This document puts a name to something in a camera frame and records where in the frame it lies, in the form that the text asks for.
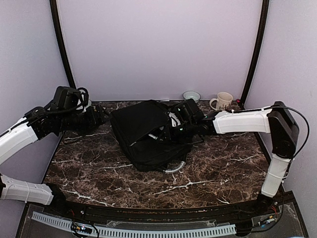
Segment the clear pen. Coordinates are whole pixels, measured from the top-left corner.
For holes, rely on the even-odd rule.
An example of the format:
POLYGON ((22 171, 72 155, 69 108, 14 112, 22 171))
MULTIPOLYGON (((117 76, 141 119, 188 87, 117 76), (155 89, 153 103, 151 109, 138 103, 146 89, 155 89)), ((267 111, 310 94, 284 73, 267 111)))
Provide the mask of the clear pen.
POLYGON ((153 138, 153 139, 155 139, 155 140, 158 139, 158 137, 157 137, 157 136, 154 136, 153 134, 148 134, 148 136, 151 137, 151 138, 153 138))

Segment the black student bag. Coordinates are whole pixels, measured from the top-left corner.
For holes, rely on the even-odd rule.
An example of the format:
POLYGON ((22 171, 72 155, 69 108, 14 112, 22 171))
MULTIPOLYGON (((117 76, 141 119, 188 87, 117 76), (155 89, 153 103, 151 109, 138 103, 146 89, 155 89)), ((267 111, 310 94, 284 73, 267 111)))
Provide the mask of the black student bag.
POLYGON ((140 102, 111 112, 112 131, 121 150, 141 172, 159 171, 173 174, 186 164, 192 146, 180 142, 158 142, 158 114, 169 112, 168 106, 154 100, 140 102))

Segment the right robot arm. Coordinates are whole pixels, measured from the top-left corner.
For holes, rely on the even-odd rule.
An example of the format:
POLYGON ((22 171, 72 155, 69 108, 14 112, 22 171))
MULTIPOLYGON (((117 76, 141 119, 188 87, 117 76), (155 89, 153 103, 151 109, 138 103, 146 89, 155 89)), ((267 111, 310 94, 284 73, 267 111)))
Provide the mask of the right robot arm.
POLYGON ((302 150, 302 147, 297 147, 300 129, 292 113, 302 116, 296 109, 276 101, 272 106, 264 108, 211 111, 205 115, 195 101, 190 99, 169 107, 169 122, 162 128, 158 140, 181 142, 195 135, 234 132, 270 134, 272 156, 261 191, 253 203, 253 211, 263 215, 272 207, 273 198, 287 178, 293 160, 302 150))

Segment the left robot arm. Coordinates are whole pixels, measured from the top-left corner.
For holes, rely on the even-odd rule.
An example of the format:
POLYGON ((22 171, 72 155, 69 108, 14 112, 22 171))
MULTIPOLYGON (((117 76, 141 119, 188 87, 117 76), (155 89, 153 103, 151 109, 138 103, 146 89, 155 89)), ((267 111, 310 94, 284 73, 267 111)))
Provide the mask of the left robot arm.
MULTIPOLYGON (((100 105, 85 109, 52 111, 36 107, 0 136, 0 162, 3 164, 17 152, 47 135, 64 131, 89 131, 106 123, 109 114, 100 105)), ((57 185, 31 183, 0 176, 0 198, 50 205, 59 216, 66 216, 70 206, 57 185)))

